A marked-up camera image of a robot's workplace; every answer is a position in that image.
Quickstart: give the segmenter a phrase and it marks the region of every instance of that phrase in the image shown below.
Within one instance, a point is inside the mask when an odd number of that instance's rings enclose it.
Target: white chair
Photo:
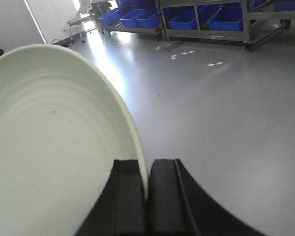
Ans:
[[[77,12],[76,18],[68,21],[71,41],[73,43],[74,43],[74,40],[73,40],[73,36],[72,36],[72,31],[71,31],[72,26],[79,26],[79,33],[80,33],[81,41],[83,43],[85,43],[85,41],[83,40],[83,37],[82,37],[82,26],[84,23],[92,20],[89,17],[90,10],[91,10],[91,5],[90,5],[89,0],[80,0],[80,9]]]

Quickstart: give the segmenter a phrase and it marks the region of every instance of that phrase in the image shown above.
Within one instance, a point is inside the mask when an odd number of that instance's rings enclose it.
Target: metal shelf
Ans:
[[[284,4],[285,2],[295,3],[295,0],[292,1],[276,1],[272,0],[269,2],[266,2],[265,4],[261,5],[260,7],[254,9],[251,12],[248,12],[247,17],[251,20],[267,20],[267,19],[289,19],[289,20],[295,20],[295,10],[286,10],[281,11],[277,9],[277,6],[279,4]]]
[[[292,2],[295,0],[280,0],[279,2]],[[200,27],[200,21],[198,16],[197,7],[204,4],[227,4],[240,2],[242,6],[243,14],[243,31],[214,31],[207,30],[205,27]],[[252,44],[259,43],[265,39],[269,39],[271,36],[279,33],[290,25],[290,20],[295,19],[295,11],[277,11],[276,4],[277,0],[269,0],[264,4],[261,4],[254,10],[250,11],[250,0],[155,0],[157,11],[161,15],[162,23],[154,29],[146,28],[126,28],[121,22],[118,22],[114,26],[101,27],[101,30],[106,31],[121,31],[121,32],[132,32],[132,33],[143,33],[157,35],[160,32],[163,34],[163,38],[169,40],[169,37],[186,37],[186,38],[201,38],[201,39],[218,39],[218,40],[231,40],[231,41],[242,41],[246,50],[250,52]],[[168,29],[168,22],[165,19],[163,9],[167,7],[184,7],[194,6],[196,13],[197,26],[196,30],[177,30]],[[279,19],[282,27],[270,31],[266,36],[258,38],[256,35],[260,29],[264,26],[267,20]],[[253,25],[250,24],[250,20],[257,20]]]
[[[240,1],[241,0],[158,0],[158,3],[161,8],[166,8],[209,4],[227,4]]]
[[[129,32],[129,33],[143,33],[143,34],[151,34],[151,35],[158,35],[162,31],[161,25],[149,29],[149,28],[128,28],[124,27],[121,22],[118,22],[114,26],[102,26],[102,30],[106,31],[119,31],[119,32]]]

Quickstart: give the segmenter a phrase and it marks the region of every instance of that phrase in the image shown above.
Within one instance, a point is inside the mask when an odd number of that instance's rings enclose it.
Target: white wall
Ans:
[[[28,0],[28,3],[47,43],[70,37],[69,31],[64,32],[61,27],[69,29],[67,21],[76,16],[73,0]],[[72,32],[78,33],[78,28],[72,27]]]
[[[23,0],[0,0],[0,48],[5,52],[43,43]]]

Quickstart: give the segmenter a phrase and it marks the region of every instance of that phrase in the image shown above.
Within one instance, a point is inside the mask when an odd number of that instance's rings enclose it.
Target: caster wheel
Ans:
[[[292,20],[281,20],[282,27],[289,28],[291,27]]]
[[[291,27],[291,24],[292,24],[292,20],[284,20],[284,26],[285,26],[286,28]]]
[[[252,44],[245,44],[246,52],[252,51]]]

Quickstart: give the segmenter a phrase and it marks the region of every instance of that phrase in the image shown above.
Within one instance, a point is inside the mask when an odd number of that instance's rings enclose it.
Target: metal shelving cart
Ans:
[[[100,26],[102,33],[107,31],[108,33],[112,31],[120,31],[120,32],[129,32],[129,33],[143,33],[143,34],[151,34],[151,35],[158,35],[159,33],[163,33],[163,27],[161,25],[149,29],[149,28],[128,28],[124,27],[121,22],[117,22],[113,26]]]
[[[100,31],[104,33],[105,31],[110,33],[112,31],[119,31],[119,32],[129,32],[129,33],[141,33],[141,34],[150,34],[150,35],[158,35],[159,33],[162,33],[163,38],[165,39],[165,33],[164,33],[164,28],[163,24],[160,23],[158,26],[155,28],[129,28],[125,27],[122,22],[118,21],[112,26],[102,26],[99,21],[96,21],[97,24],[99,25]]]
[[[290,0],[279,0],[280,2],[291,2]],[[209,4],[227,4],[240,2],[243,14],[243,31],[219,31],[207,30],[200,25],[198,6]],[[256,7],[250,11],[249,0],[156,0],[159,7],[162,20],[164,33],[167,40],[170,37],[187,37],[187,38],[201,38],[201,39],[218,39],[218,40],[231,40],[242,41],[248,52],[252,50],[252,45],[257,42],[266,40],[283,29],[283,26],[289,27],[291,19],[295,19],[295,11],[278,11],[275,4],[278,0],[270,0]],[[168,7],[188,7],[193,6],[196,13],[196,21],[198,29],[170,29],[164,14],[164,8]],[[281,20],[282,27],[279,27],[266,36],[257,37],[256,33],[261,29],[267,20],[279,19]]]
[[[249,0],[242,1],[243,19],[244,19],[244,44],[246,51],[252,50],[253,44],[269,39],[270,37],[287,29],[291,26],[292,20],[295,20],[295,0],[269,0],[255,9],[249,11]],[[280,20],[281,27],[273,30],[263,38],[255,39],[253,29],[250,28],[250,20]]]

